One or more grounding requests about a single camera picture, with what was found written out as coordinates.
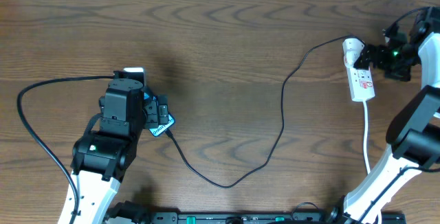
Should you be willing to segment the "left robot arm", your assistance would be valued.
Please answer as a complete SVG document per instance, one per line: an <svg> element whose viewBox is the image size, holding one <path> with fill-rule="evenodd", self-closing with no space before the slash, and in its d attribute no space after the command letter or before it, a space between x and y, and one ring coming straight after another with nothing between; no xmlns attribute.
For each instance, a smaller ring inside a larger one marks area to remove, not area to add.
<svg viewBox="0 0 440 224"><path fill-rule="evenodd" d="M74 144L71 178L59 223L150 223L151 213L129 201L110 204L136 157L142 131L157 137L175 123L166 96L146 85L141 67L115 71L93 116Z"/></svg>

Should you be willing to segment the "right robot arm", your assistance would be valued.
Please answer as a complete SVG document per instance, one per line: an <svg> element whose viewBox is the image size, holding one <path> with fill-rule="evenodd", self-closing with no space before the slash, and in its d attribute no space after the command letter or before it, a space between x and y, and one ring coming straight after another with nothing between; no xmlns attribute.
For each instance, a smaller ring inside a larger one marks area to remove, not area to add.
<svg viewBox="0 0 440 224"><path fill-rule="evenodd" d="M328 223L379 223L382 208L413 177L438 172L439 127L439 8L415 10L409 34L397 22L383 31L385 45L367 45L355 36L342 44L344 64L355 102L365 104L374 96L371 68L387 78L410 80L411 68L421 65L420 92L395 116L386 133L386 149L362 183L332 209Z"/></svg>

